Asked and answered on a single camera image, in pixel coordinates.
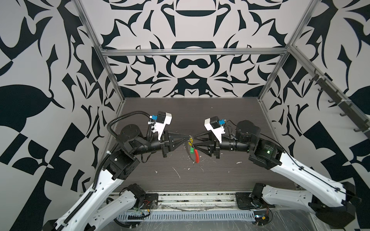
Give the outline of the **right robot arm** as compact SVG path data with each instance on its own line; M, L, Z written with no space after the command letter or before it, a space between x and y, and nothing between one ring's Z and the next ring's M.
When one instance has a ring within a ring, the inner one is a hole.
M349 182L336 182L302 164L281 146L262 139L261 129L251 121L236 125L235 133L225 134L224 120L208 118L206 132L193 137L194 148L209 156L220 158L222 150L246 152L255 165L286 177L301 187L287 190L264 183L255 184L252 193L237 199L239 209L285 206L304 210L336 229L342 229L356 218L352 199L355 186Z

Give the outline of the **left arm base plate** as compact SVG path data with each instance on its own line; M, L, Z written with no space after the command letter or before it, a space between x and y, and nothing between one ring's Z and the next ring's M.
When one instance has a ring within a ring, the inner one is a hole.
M159 194L147 193L143 200L139 202L139 209L154 209L158 206Z

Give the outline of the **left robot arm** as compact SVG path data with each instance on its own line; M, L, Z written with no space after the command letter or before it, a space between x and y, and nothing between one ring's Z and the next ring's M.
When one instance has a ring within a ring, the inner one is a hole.
M137 125L125 126L117 138L118 149L99 164L89 189L61 218L47 221L42 230L100 231L121 213L140 208L145 191L138 184L129 185L107 205L103 203L139 165L137 155L162 151L166 156L188 139L188 135L164 131L161 138L147 141Z

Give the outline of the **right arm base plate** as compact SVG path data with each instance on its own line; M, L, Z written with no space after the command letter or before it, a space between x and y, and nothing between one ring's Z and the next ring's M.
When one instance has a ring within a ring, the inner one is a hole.
M275 205L268 204L262 199L262 193L235 193L237 207L241 210L275 208Z

